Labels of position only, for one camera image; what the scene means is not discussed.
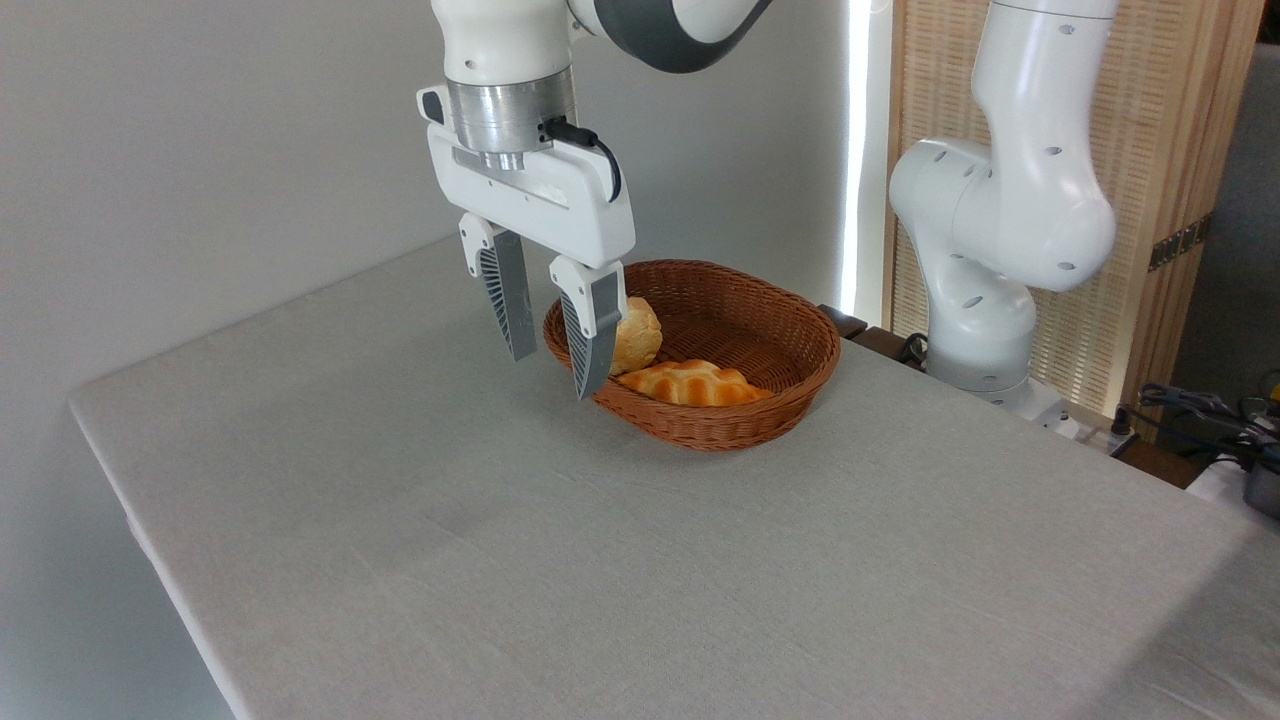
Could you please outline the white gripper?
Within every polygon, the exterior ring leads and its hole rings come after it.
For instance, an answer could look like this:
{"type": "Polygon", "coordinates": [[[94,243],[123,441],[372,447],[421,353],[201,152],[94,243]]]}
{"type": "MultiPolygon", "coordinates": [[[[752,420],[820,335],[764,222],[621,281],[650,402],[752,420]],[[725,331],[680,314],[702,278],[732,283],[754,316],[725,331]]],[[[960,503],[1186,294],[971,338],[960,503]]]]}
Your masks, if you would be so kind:
{"type": "Polygon", "coordinates": [[[617,260],[636,243],[628,193],[612,193],[611,163],[599,152],[554,143],[526,152],[517,170],[495,170],[434,122],[428,145],[442,192],[467,211],[460,237],[468,273],[481,281],[515,361],[538,348],[518,234],[561,254],[550,277],[561,291],[575,388],[579,398],[593,396],[611,377],[626,316],[625,265],[617,260]]]}

